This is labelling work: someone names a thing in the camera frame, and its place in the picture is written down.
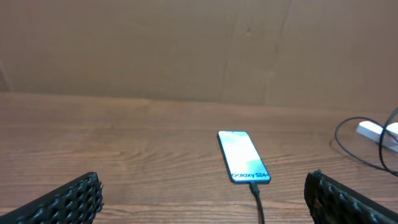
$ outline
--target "beige wall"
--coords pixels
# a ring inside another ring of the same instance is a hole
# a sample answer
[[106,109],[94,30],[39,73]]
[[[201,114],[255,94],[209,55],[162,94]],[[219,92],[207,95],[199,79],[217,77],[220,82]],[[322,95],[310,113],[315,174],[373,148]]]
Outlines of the beige wall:
[[388,111],[397,11],[396,0],[3,0],[0,91]]

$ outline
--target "black cable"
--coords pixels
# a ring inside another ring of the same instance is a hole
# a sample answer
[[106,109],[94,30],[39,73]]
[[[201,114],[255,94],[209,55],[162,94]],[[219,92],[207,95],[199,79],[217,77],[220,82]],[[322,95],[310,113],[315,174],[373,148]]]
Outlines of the black cable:
[[261,199],[260,199],[260,190],[259,187],[257,186],[256,183],[251,182],[250,183],[250,190],[253,193],[254,197],[256,198],[257,201],[257,206],[259,208],[260,211],[260,218],[261,218],[261,224],[265,224],[266,220],[264,219],[264,210],[262,209],[262,203],[261,203]]
[[[370,166],[370,167],[373,167],[373,168],[376,168],[376,169],[379,169],[379,170],[383,170],[383,171],[389,172],[390,174],[392,174],[392,175],[398,177],[398,171],[389,169],[389,168],[386,166],[386,164],[384,163],[384,159],[383,159],[383,156],[382,156],[383,139],[384,139],[384,134],[385,134],[386,132],[387,132],[388,135],[390,135],[390,136],[398,143],[398,139],[397,139],[393,134],[391,134],[391,132],[389,132],[389,131],[387,130],[387,126],[391,123],[391,121],[394,119],[394,117],[395,117],[397,114],[398,114],[398,108],[396,108],[396,109],[394,110],[394,112],[390,115],[390,117],[388,118],[388,120],[386,121],[386,123],[385,123],[384,126],[382,126],[381,124],[379,124],[377,121],[375,121],[375,120],[373,120],[373,119],[365,118],[365,117],[354,117],[354,118],[345,119],[345,120],[342,121],[340,124],[338,124],[338,126],[336,127],[336,130],[335,130],[335,139],[336,139],[336,142],[339,144],[339,146],[340,146],[344,151],[346,151],[350,156],[354,157],[355,159],[357,159],[357,160],[359,160],[359,161],[365,163],[366,165],[368,165],[368,166]],[[370,162],[368,162],[368,161],[365,161],[365,160],[359,158],[358,156],[356,156],[355,154],[353,154],[351,151],[349,151],[347,148],[345,148],[345,147],[342,145],[342,143],[340,142],[340,140],[339,140],[339,138],[338,138],[338,131],[339,131],[340,127],[341,127],[343,124],[345,124],[347,121],[351,121],[351,120],[354,120],[354,119],[364,119],[364,120],[370,121],[370,122],[372,122],[372,123],[374,123],[374,124],[376,124],[376,125],[382,126],[382,131],[381,131],[381,135],[380,135],[380,138],[379,138],[379,144],[378,144],[378,146],[379,146],[379,158],[380,158],[380,162],[381,162],[381,164],[382,164],[382,167],[381,167],[381,166],[374,165],[374,164],[372,164],[372,163],[370,163]]]

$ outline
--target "white power strip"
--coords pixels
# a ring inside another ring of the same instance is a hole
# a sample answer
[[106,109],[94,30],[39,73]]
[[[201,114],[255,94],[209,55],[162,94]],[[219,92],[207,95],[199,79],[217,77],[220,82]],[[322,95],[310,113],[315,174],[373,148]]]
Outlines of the white power strip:
[[[383,130],[382,127],[378,126],[375,123],[370,121],[363,121],[360,122],[356,132],[366,136],[373,141],[379,142],[381,131]],[[387,126],[387,130],[396,138],[398,138],[398,123],[392,123]],[[384,135],[383,145],[388,147],[389,149],[398,152],[398,143],[387,133]]]

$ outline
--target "blue phone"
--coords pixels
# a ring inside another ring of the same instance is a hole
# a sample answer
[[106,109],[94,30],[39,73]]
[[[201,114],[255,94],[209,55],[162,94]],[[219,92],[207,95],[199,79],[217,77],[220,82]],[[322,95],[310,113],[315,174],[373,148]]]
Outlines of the blue phone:
[[271,176],[247,132],[219,131],[218,139],[232,182],[268,184],[271,181]]

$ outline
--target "phone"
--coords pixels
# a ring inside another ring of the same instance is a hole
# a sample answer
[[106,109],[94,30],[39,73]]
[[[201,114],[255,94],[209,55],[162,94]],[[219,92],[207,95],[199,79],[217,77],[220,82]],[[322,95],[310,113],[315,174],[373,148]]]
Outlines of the phone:
[[218,140],[232,182],[268,184],[271,181],[271,175],[247,132],[219,131]]

